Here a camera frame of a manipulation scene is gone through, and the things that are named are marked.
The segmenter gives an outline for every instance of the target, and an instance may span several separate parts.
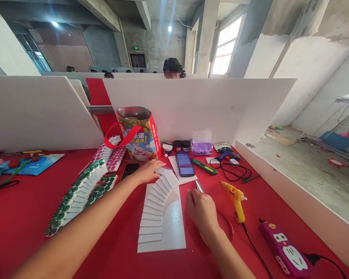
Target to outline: red bag handle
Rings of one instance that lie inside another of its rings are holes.
[[[110,131],[115,128],[116,126],[121,125],[123,128],[123,124],[121,124],[120,122],[114,123],[109,130],[107,131],[106,135],[105,135],[105,145],[110,148],[110,149],[117,149],[119,147],[122,147],[124,145],[127,145],[128,143],[131,142],[131,140],[133,140],[133,138],[135,137],[135,135],[140,131],[143,130],[143,127],[141,126],[133,126],[133,128],[128,132],[128,134],[125,136],[125,138],[120,142],[119,145],[113,145],[111,142],[109,142],[109,133]]]

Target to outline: floor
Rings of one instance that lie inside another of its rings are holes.
[[[291,127],[284,127],[276,135],[295,141],[302,136],[302,133]],[[335,153],[317,152],[309,142],[286,146],[273,138],[266,137],[254,145],[254,152],[267,159],[349,222],[349,168],[330,165],[327,158],[338,159],[346,165],[349,165],[349,161]]]

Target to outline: purple power strip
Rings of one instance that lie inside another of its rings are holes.
[[[296,278],[309,275],[312,265],[277,225],[266,222],[259,226],[259,230],[284,273]]]

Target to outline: window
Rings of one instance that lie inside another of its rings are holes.
[[[212,74],[223,75],[227,72],[241,21],[242,17],[238,18],[228,27],[221,30],[218,37],[216,57],[214,59]]]
[[[16,37],[40,72],[52,71],[47,60],[30,34],[16,34]]]

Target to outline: hand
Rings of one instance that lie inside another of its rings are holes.
[[[142,167],[140,167],[130,176],[137,179],[138,185],[142,183],[147,183],[155,178],[160,177],[160,174],[155,173],[155,171],[164,165],[166,165],[166,163],[163,163],[162,161],[159,161],[157,159],[153,159],[151,161],[146,162]]]
[[[205,237],[206,241],[214,237],[221,230],[218,220],[216,206],[213,199],[196,189],[187,190],[186,203],[189,215],[195,225]]]

